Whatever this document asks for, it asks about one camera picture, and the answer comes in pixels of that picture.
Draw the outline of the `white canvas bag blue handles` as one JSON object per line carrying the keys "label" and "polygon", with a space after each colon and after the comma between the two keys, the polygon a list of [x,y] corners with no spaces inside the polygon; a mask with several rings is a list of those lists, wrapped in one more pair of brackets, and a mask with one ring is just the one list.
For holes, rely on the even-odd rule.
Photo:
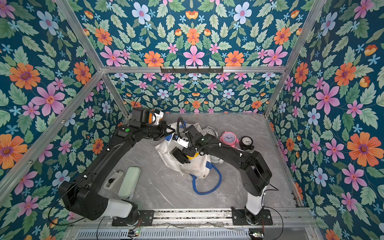
{"label": "white canvas bag blue handles", "polygon": [[[176,129],[179,127],[179,133],[183,136],[183,139],[179,139],[178,132],[167,136],[165,140],[156,146],[156,150],[159,153],[166,167],[184,175],[188,174],[192,177],[193,190],[197,195],[203,196],[215,192],[222,183],[222,174],[215,166],[217,163],[223,163],[224,161],[215,157],[215,161],[211,161],[210,155],[203,155],[194,152],[190,157],[182,152],[184,146],[187,145],[187,137],[182,132],[183,125],[172,123],[171,127]],[[204,179],[208,176],[210,171],[216,171],[219,176],[219,181],[213,189],[207,192],[199,192],[197,190],[197,179]]]}

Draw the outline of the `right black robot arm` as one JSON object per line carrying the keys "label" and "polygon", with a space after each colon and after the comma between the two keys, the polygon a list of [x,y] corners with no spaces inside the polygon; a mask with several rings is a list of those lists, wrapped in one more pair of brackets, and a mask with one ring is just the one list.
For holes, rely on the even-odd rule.
{"label": "right black robot arm", "polygon": [[203,135],[193,125],[187,127],[183,134],[188,140],[188,146],[183,148],[185,155],[215,156],[240,172],[242,185],[248,192],[244,216],[251,225],[259,223],[264,210],[265,192],[272,178],[272,172],[263,156],[257,151],[249,153],[230,147],[213,135]]}

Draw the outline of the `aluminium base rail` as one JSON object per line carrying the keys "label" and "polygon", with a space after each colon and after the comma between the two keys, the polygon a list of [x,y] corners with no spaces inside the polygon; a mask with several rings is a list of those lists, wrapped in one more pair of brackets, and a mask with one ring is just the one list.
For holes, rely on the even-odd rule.
{"label": "aluminium base rail", "polygon": [[144,227],[216,227],[216,228],[309,228],[317,227],[309,208],[265,207],[256,224],[250,224],[240,210],[221,209],[156,209],[143,211],[139,222]]}

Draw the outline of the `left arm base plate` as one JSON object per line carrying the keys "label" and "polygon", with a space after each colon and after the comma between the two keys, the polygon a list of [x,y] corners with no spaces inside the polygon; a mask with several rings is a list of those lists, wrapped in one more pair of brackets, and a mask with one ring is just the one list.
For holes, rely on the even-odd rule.
{"label": "left arm base plate", "polygon": [[134,210],[128,217],[114,217],[112,221],[113,227],[148,227],[154,220],[155,211],[153,210]]}

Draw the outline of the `yellow alarm clock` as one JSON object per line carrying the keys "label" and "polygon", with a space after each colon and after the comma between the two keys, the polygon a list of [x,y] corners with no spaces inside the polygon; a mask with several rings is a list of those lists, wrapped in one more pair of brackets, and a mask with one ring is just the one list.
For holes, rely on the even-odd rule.
{"label": "yellow alarm clock", "polygon": [[195,153],[195,155],[192,157],[192,159],[196,158],[196,157],[199,157],[200,154],[199,153]]}

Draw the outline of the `black hook rail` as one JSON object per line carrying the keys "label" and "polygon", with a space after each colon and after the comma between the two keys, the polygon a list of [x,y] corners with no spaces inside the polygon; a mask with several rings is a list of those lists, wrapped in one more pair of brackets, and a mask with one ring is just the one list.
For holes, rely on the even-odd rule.
{"label": "black hook rail", "polygon": [[221,74],[223,67],[160,67],[162,74]]}

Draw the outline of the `aluminium cage frame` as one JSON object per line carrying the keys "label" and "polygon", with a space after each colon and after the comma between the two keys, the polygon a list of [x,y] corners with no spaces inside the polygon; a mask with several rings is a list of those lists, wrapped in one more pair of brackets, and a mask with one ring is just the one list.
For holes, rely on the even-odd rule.
{"label": "aluminium cage frame", "polygon": [[[1,1],[1,177],[93,77],[58,136],[25,178],[1,191],[1,207],[44,209],[62,180],[81,170],[122,122],[114,84],[127,109],[168,112],[263,111],[277,78],[256,74],[125,73],[128,67],[263,66],[283,43],[285,66],[313,1],[66,1],[80,30],[56,1]],[[84,32],[89,43],[79,40]]]}

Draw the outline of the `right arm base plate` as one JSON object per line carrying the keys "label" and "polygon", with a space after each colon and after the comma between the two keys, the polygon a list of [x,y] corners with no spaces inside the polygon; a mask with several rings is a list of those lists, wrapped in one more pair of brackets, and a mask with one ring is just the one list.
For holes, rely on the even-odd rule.
{"label": "right arm base plate", "polygon": [[232,221],[234,226],[272,226],[273,220],[271,212],[265,210],[264,208],[261,211],[254,215],[247,209],[236,209],[231,207],[232,211]]}

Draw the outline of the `pink alarm clock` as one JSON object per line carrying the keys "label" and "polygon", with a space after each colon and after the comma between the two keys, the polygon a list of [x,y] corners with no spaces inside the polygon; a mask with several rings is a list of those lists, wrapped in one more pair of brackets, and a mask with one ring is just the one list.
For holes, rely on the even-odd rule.
{"label": "pink alarm clock", "polygon": [[233,132],[230,132],[230,131],[225,131],[220,136],[220,141],[232,148],[238,148],[240,144],[240,140],[238,139],[238,137]]}

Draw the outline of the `white black twin-bell alarm clock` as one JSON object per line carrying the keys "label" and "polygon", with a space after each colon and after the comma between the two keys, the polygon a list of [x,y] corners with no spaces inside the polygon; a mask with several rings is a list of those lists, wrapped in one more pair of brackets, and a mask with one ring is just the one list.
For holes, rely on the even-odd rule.
{"label": "white black twin-bell alarm clock", "polygon": [[211,160],[212,164],[223,164],[225,162],[221,158],[213,156],[213,155],[210,155],[210,160]]}

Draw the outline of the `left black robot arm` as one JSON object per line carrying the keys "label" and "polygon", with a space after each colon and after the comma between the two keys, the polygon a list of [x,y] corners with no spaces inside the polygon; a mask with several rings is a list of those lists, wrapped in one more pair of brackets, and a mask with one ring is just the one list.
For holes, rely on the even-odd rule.
{"label": "left black robot arm", "polygon": [[136,204],[125,200],[108,199],[99,191],[119,160],[142,139],[158,141],[174,133],[166,121],[164,112],[145,108],[134,108],[126,125],[116,128],[110,141],[96,159],[72,182],[63,182],[59,194],[64,206],[88,220],[114,217],[134,225],[139,220]]}

